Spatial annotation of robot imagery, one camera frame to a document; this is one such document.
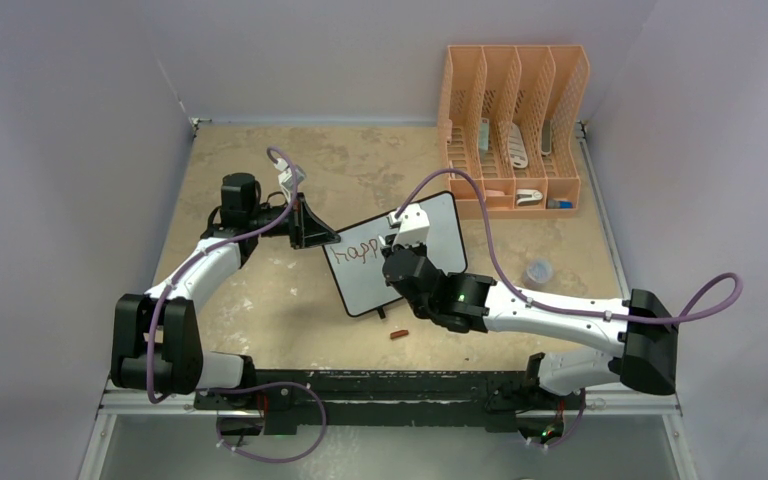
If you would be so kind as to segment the red-brown marker cap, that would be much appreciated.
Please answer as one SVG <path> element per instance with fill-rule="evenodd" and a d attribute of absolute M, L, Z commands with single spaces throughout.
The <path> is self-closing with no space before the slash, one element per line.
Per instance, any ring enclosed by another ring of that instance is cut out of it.
<path fill-rule="evenodd" d="M 409 331 L 406 330 L 406 329 L 397 330 L 397 331 L 392 332 L 389 335 L 389 339 L 390 340 L 396 340 L 396 339 L 400 339 L 400 338 L 406 337 L 408 335 L 409 335 Z"/>

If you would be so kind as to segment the small black-framed whiteboard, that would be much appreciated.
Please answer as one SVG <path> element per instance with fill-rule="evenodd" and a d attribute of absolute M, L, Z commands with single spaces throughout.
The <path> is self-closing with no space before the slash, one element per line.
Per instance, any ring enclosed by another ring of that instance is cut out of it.
<path fill-rule="evenodd" d="M 468 267 L 455 197 L 449 191 L 419 199 L 416 203 L 430 220 L 427 253 L 445 272 L 462 273 Z M 396 233 L 388 214 L 381 213 L 338 231 L 340 241 L 323 247 L 342 300 L 351 317 L 383 308 L 401 297 L 385 284 L 382 275 L 383 239 Z"/>

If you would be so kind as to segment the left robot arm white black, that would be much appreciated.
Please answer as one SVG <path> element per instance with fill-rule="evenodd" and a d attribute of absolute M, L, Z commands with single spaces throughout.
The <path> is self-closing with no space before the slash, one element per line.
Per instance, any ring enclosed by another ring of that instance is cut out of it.
<path fill-rule="evenodd" d="M 144 391 L 152 403 L 199 390 L 219 390 L 235 409 L 255 402 L 258 382 L 251 358 L 205 351 L 197 314 L 242 269 L 261 238 L 286 237 L 294 249 L 339 242 L 339 234 L 312 212 L 300 192 L 304 178 L 299 168 L 280 173 L 284 202 L 277 206 L 261 196 L 253 175 L 223 178 L 220 204 L 189 257 L 159 284 L 117 301 L 110 367 L 115 386 Z"/>

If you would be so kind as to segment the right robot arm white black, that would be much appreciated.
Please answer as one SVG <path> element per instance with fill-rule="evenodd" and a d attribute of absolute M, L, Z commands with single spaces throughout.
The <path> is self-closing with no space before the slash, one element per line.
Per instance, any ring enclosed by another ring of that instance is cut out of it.
<path fill-rule="evenodd" d="M 603 383 L 650 395 L 676 391 L 678 329 L 666 323 L 666 307 L 649 291 L 589 301 L 446 273 L 424 247 L 387 247 L 383 258 L 386 285 L 420 319 L 455 333 L 528 333 L 579 344 L 575 351 L 530 357 L 521 392 L 533 406 Z"/>

